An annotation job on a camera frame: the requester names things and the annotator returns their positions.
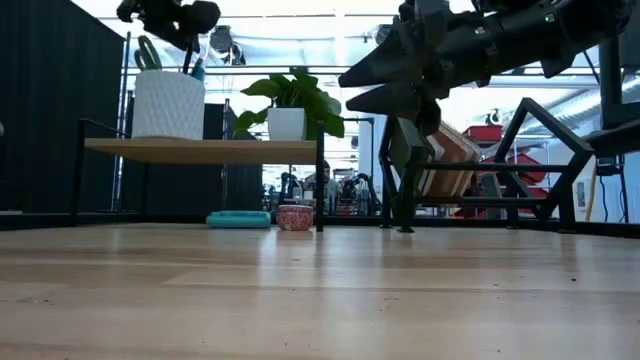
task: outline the black metal frame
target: black metal frame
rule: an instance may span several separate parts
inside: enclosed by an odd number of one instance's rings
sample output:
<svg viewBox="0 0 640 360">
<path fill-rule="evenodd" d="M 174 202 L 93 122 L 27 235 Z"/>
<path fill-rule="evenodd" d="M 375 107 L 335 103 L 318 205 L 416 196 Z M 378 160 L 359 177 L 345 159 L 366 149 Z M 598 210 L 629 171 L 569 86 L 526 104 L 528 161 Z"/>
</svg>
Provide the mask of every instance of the black metal frame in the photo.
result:
<svg viewBox="0 0 640 360">
<path fill-rule="evenodd" d="M 74 185 L 73 193 L 71 195 L 71 214 L 68 225 L 76 226 L 80 224 L 79 220 L 79 206 L 80 206 L 80 193 L 82 190 L 82 170 L 84 168 L 85 161 L 85 139 L 86 129 L 88 125 L 93 125 L 102 129 L 106 129 L 121 135 L 126 139 L 130 139 L 131 135 L 117 129 L 111 128 L 100 124 L 99 122 L 90 119 L 80 119 L 78 121 L 78 132 L 76 135 L 76 161 L 74 167 Z M 318 136 L 316 140 L 316 183 L 324 183 L 324 122 L 319 121 L 318 124 Z M 126 213 L 126 219 L 129 222 L 145 222 L 153 221 L 147 214 L 147 184 L 149 182 L 149 164 L 143 163 L 143 175 L 142 175 L 142 191 L 140 194 L 140 212 L 136 214 Z M 324 186 L 316 186 L 316 231 L 324 231 Z"/>
<path fill-rule="evenodd" d="M 573 158 L 567 165 L 518 165 L 507 164 L 506 156 L 512 147 L 515 137 L 527 114 L 535 116 L 551 133 L 567 145 L 573 152 Z M 389 147 L 391 137 L 399 127 L 408 146 L 407 157 L 404 161 L 405 171 L 400 186 L 397 187 L 391 171 Z M 380 163 L 384 176 L 385 194 L 383 197 L 383 226 L 390 223 L 390 208 L 400 223 L 401 232 L 413 232 L 411 224 L 417 204 L 456 204 L 460 207 L 495 207 L 507 209 L 507 220 L 510 227 L 518 227 L 518 209 L 531 209 L 539 221 L 547 221 L 559 206 L 560 222 L 563 231 L 575 231 L 575 214 L 573 209 L 573 182 L 587 164 L 594 149 L 582 138 L 553 117 L 542 106 L 530 98 L 524 98 L 515 112 L 514 118 L 507 129 L 504 139 L 500 143 L 493 164 L 475 163 L 421 163 L 424 144 L 418 137 L 418 129 L 407 120 L 389 117 L 385 127 L 380 148 Z M 416 198 L 414 196 L 414 181 L 418 169 L 449 170 L 449 171 L 493 171 L 506 183 L 506 196 L 503 198 Z M 520 180 L 518 171 L 556 172 L 560 178 L 549 192 L 547 198 L 533 198 L 528 187 Z"/>
</svg>

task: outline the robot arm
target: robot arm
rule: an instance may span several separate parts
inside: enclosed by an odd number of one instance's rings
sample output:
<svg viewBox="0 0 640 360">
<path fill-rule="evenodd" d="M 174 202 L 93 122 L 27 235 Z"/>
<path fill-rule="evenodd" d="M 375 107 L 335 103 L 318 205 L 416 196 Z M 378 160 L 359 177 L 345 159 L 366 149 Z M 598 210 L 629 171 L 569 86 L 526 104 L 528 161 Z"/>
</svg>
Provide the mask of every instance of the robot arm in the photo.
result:
<svg viewBox="0 0 640 360">
<path fill-rule="evenodd" d="M 453 14 L 445 0 L 406 0 L 384 42 L 339 79 L 342 87 L 387 85 L 347 108 L 410 118 L 429 135 L 440 122 L 435 99 L 450 89 L 486 86 L 491 76 L 536 61 L 553 77 L 576 54 L 621 32 L 636 2 L 472 1 L 475 12 Z"/>
<path fill-rule="evenodd" d="M 193 45 L 197 53 L 200 51 L 198 34 L 206 34 L 216 26 L 220 9 L 208 1 L 184 6 L 181 3 L 182 0 L 123 0 L 116 13 L 124 22 L 132 22 L 131 15 L 137 13 L 145 31 L 181 50 Z"/>
<path fill-rule="evenodd" d="M 282 179 L 282 186 L 280 188 L 280 198 L 278 200 L 278 205 L 284 204 L 285 199 L 293 198 L 294 187 L 302 188 L 302 184 L 300 184 L 298 178 L 295 175 L 289 174 L 288 172 L 283 172 L 280 175 L 280 179 Z"/>
<path fill-rule="evenodd" d="M 356 177 L 349 179 L 345 182 L 344 184 L 344 190 L 343 193 L 346 194 L 353 194 L 352 196 L 355 197 L 355 187 L 358 183 L 360 183 L 361 181 L 364 181 L 367 184 L 367 188 L 369 191 L 369 197 L 371 198 L 371 201 L 374 204 L 374 209 L 379 209 L 380 208 L 380 200 L 378 200 L 378 196 L 376 195 L 376 192 L 373 188 L 373 180 L 371 179 L 371 177 L 367 174 L 358 174 Z"/>
</svg>

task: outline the wooden shelf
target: wooden shelf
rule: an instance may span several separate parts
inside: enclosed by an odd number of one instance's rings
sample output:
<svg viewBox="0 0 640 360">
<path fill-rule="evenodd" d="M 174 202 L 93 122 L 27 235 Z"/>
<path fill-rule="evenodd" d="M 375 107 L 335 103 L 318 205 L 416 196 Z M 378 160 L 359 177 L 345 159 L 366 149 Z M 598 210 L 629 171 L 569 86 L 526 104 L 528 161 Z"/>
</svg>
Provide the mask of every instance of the wooden shelf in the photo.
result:
<svg viewBox="0 0 640 360">
<path fill-rule="evenodd" d="M 315 141 L 88 138 L 85 148 L 149 164 L 316 163 Z"/>
</svg>

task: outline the wooden floor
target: wooden floor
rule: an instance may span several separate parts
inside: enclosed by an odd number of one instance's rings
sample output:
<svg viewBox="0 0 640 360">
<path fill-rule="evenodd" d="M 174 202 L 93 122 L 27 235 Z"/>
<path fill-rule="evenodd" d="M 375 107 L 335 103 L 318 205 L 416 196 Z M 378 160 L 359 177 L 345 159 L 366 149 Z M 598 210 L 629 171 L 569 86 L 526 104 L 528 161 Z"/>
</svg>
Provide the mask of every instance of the wooden floor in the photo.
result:
<svg viewBox="0 0 640 360">
<path fill-rule="evenodd" d="M 640 242 L 501 229 L 0 233 L 0 359 L 640 359 Z"/>
</svg>

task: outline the green leaf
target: green leaf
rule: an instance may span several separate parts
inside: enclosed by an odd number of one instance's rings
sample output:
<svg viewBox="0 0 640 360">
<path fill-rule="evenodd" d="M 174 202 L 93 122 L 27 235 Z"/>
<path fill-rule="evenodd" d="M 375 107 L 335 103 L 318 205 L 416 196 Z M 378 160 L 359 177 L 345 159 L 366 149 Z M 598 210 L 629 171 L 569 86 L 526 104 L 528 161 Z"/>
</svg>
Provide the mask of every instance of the green leaf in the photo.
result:
<svg viewBox="0 0 640 360">
<path fill-rule="evenodd" d="M 344 120 L 340 116 L 330 114 L 324 120 L 324 130 L 327 134 L 342 139 L 344 137 Z"/>
<path fill-rule="evenodd" d="M 342 112 L 342 104 L 340 104 L 340 101 L 329 96 L 329 93 L 326 91 L 321 92 L 319 95 L 322 98 L 322 101 L 327 104 L 333 115 L 340 115 Z"/>
<path fill-rule="evenodd" d="M 262 124 L 267 120 L 267 112 L 269 108 L 266 108 L 259 113 L 257 113 L 253 119 L 254 124 Z"/>
<path fill-rule="evenodd" d="M 256 122 L 256 117 L 257 115 L 253 111 L 243 112 L 236 121 L 236 129 L 244 129 L 246 131 Z"/>
<path fill-rule="evenodd" d="M 315 120 L 307 119 L 307 140 L 315 141 L 318 138 L 318 123 Z"/>
<path fill-rule="evenodd" d="M 298 93 L 297 102 L 299 106 L 304 107 L 307 116 L 321 116 L 329 112 L 329 108 L 327 107 L 324 99 L 320 96 L 319 92 L 302 85 L 299 81 L 295 82 L 294 85 L 295 84 L 298 84 L 296 86 L 296 91 Z"/>
<path fill-rule="evenodd" d="M 269 80 L 271 80 L 271 81 L 275 82 L 276 84 L 278 84 L 280 86 L 280 89 L 282 89 L 283 93 L 286 93 L 286 92 L 290 91 L 291 81 L 289 81 L 289 79 L 284 77 L 284 75 L 282 75 L 282 74 L 272 74 L 272 75 L 269 75 Z"/>
<path fill-rule="evenodd" d="M 291 73 L 303 85 L 308 86 L 312 89 L 317 89 L 318 78 L 315 76 L 309 75 L 305 68 L 291 68 Z"/>
<path fill-rule="evenodd" d="M 242 90 L 241 92 L 249 96 L 266 96 L 273 99 L 277 96 L 280 96 L 280 94 L 282 93 L 282 88 L 280 88 L 280 85 L 278 85 L 278 83 L 275 81 L 261 79 L 254 82 L 253 84 L 251 84 L 251 86 Z"/>
<path fill-rule="evenodd" d="M 245 135 L 245 134 L 248 134 L 248 133 L 249 133 L 249 131 L 247 131 L 247 129 L 236 129 L 233 132 L 233 137 L 235 138 L 235 137 L 238 137 L 238 136 L 241 136 L 241 135 Z"/>
</svg>

